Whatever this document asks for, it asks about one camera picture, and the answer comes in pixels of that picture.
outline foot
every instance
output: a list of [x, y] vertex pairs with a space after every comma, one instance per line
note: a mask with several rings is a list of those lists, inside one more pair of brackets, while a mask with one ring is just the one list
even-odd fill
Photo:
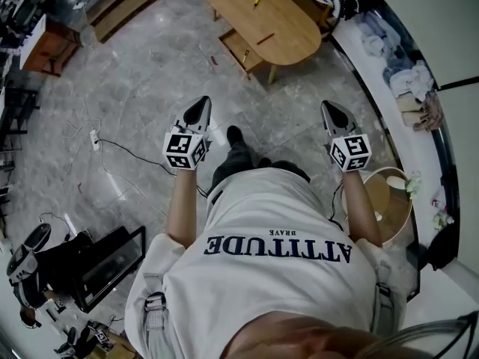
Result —
[[260, 160], [260, 163], [257, 165], [257, 168], [258, 169], [261, 169], [261, 168], [267, 168], [268, 166], [271, 165], [271, 160], [270, 159], [267, 159], [267, 158], [262, 158]]
[[93, 238], [92, 238], [92, 236], [91, 236], [90, 231], [88, 231], [88, 230], [83, 230], [83, 231], [81, 231], [80, 233], [84, 233], [84, 234], [88, 237], [88, 239], [90, 239], [90, 245], [92, 245], [93, 243], [95, 243], [95, 241], [93, 240]]
[[226, 138], [230, 143], [230, 147], [232, 147], [236, 142], [243, 141], [241, 130], [237, 126], [230, 126], [228, 128], [226, 132]]

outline hair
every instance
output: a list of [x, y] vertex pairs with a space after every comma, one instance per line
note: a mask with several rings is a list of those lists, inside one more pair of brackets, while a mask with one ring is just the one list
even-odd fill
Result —
[[26, 312], [23, 310], [20, 310], [20, 319], [27, 327], [34, 327], [37, 324], [37, 321], [28, 317]]

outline table drawer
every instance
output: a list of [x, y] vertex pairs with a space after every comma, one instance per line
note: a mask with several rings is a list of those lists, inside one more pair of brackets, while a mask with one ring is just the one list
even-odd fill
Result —
[[[226, 47], [226, 49], [231, 53], [233, 58], [239, 64], [241, 69], [246, 73], [250, 73], [255, 67], [263, 63], [263, 59], [250, 47], [250, 45], [243, 39], [238, 32], [234, 29], [230, 29], [225, 34], [222, 34], [219, 37], [219, 40]], [[245, 62], [243, 59], [245, 57], [246, 51], [249, 51], [248, 56], [246, 57]]]

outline power strip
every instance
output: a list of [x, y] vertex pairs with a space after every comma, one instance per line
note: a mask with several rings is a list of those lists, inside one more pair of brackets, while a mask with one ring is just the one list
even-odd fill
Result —
[[96, 152], [100, 148], [100, 142], [98, 141], [98, 134], [96, 130], [90, 132], [91, 144], [93, 145], [93, 150]]

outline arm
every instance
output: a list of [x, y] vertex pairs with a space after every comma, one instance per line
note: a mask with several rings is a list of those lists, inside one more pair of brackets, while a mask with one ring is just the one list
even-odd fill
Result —
[[53, 299], [54, 301], [59, 299], [58, 295], [56, 295], [52, 290], [46, 290], [43, 292], [43, 295], [46, 299]]
[[185, 248], [196, 240], [196, 171], [178, 169], [166, 233]]
[[381, 232], [361, 176], [357, 171], [350, 171], [344, 173], [343, 179], [350, 238], [354, 242], [364, 238], [381, 248]]

